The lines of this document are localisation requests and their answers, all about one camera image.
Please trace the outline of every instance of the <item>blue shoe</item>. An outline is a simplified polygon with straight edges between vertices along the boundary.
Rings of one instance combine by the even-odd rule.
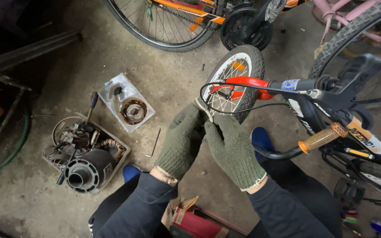
[[[256,127],[252,130],[250,135],[252,145],[256,145],[261,149],[266,149],[268,151],[274,151],[273,144],[268,136],[267,131],[263,127]],[[266,158],[255,152],[255,157],[257,158],[258,163],[261,163]]]
[[[142,170],[132,164],[128,164],[123,168],[124,183],[127,183],[130,179],[140,174]]]

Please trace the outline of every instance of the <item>orange handlebar grip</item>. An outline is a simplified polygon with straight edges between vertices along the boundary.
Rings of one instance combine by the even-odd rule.
[[[330,128],[326,128],[316,133],[305,141],[298,142],[299,148],[308,154],[310,150],[317,149],[338,137],[347,136],[348,132],[337,122],[332,122]]]

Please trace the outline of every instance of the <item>hand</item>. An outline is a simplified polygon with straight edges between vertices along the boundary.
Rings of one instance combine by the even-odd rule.
[[[154,168],[180,181],[198,155],[204,137],[204,112],[195,103],[185,107],[167,129],[166,139]]]
[[[204,127],[214,160],[241,191],[261,188],[267,174],[258,164],[249,134],[239,122],[233,116],[219,115],[214,116],[214,123],[205,122]]]

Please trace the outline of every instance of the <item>red front fork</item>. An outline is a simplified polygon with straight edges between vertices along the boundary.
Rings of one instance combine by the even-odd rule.
[[[258,78],[252,78],[252,77],[246,77],[246,76],[238,76],[234,78],[228,78],[226,79],[225,83],[232,83],[232,84],[245,84],[245,85],[250,85],[250,86],[258,86],[258,87],[265,87],[267,88],[268,82],[264,81],[262,79]],[[219,90],[220,87],[230,87],[230,90],[234,90],[235,86],[234,85],[219,85],[215,86],[213,85],[213,89],[211,90],[210,93],[214,93],[215,91]],[[268,94],[267,90],[265,89],[258,89],[260,91],[260,94],[258,95],[258,100],[270,100],[274,97],[274,95]],[[237,92],[233,91],[232,93],[232,98],[230,101],[236,100],[240,98],[243,95],[243,92]]]

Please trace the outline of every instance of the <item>allen wrench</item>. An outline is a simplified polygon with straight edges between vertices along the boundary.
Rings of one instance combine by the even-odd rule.
[[[161,128],[158,130],[158,135],[157,135],[157,138],[155,139],[155,144],[154,144],[154,148],[152,149],[152,153],[145,154],[146,156],[151,157],[154,155],[155,147],[157,146],[157,141],[158,141],[158,137],[160,136],[160,132],[161,132]]]

